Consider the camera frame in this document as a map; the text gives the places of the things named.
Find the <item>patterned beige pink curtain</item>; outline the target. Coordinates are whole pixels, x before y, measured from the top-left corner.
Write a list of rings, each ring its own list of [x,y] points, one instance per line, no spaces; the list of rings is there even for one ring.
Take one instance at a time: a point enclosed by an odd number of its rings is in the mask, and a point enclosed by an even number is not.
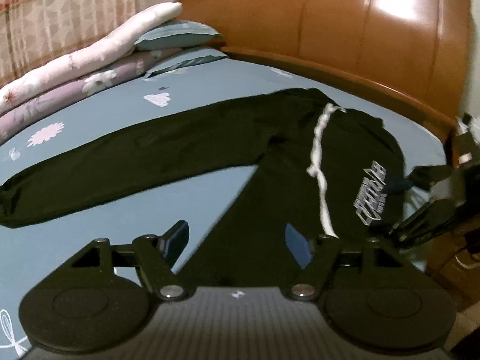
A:
[[[108,35],[137,0],[1,0],[1,84]]]

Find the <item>wooden nightstand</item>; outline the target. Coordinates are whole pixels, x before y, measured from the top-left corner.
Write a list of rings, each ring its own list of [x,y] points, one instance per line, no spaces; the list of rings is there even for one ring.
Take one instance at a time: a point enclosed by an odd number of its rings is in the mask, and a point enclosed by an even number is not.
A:
[[[425,273],[463,311],[479,302],[479,219],[432,241]]]

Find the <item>white floral folded quilt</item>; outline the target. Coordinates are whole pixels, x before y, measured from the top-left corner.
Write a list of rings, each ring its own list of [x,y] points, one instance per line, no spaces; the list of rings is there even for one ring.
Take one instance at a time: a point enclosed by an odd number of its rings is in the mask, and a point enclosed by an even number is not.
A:
[[[4,115],[38,94],[114,63],[134,48],[141,35],[181,13],[180,2],[153,5],[90,46],[32,69],[1,88],[1,113]]]

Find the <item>blue patterned bed sheet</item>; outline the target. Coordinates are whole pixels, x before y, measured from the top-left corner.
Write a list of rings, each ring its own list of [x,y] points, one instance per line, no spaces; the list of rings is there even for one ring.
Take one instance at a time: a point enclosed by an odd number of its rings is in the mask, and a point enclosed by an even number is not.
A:
[[[286,88],[318,88],[338,104],[381,118],[411,170],[446,161],[439,139],[401,115],[315,80],[275,67],[223,58],[101,90],[27,127],[1,146],[1,178],[118,129],[213,102]],[[160,234],[180,219],[190,225],[189,257],[253,174],[236,167],[152,189],[48,223],[1,230],[1,357],[18,359],[29,342],[18,320],[24,294],[91,240],[127,244]]]

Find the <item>black sweatpants with drawstring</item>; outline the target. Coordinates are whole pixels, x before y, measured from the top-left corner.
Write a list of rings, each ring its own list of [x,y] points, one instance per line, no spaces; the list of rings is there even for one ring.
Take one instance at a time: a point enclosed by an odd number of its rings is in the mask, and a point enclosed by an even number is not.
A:
[[[256,172],[181,282],[283,286],[299,274],[285,233],[348,243],[400,221],[404,156],[383,122],[315,88],[242,97],[123,128],[30,166],[1,186],[1,224],[20,228],[230,167]]]

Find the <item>purple floral folded quilt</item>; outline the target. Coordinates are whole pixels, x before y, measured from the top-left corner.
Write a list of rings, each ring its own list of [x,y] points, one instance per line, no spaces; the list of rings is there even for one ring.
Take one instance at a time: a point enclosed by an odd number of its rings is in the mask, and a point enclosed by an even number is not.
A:
[[[158,62],[177,55],[180,48],[137,51],[83,77],[27,100],[1,116],[1,142],[57,111],[126,81],[134,80]]]

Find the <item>wooden headboard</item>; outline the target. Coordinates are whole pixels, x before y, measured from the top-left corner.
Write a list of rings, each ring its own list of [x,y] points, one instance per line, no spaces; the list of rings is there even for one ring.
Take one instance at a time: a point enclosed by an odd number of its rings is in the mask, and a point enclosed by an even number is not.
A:
[[[179,0],[220,49],[318,80],[445,139],[460,111],[471,0]]]

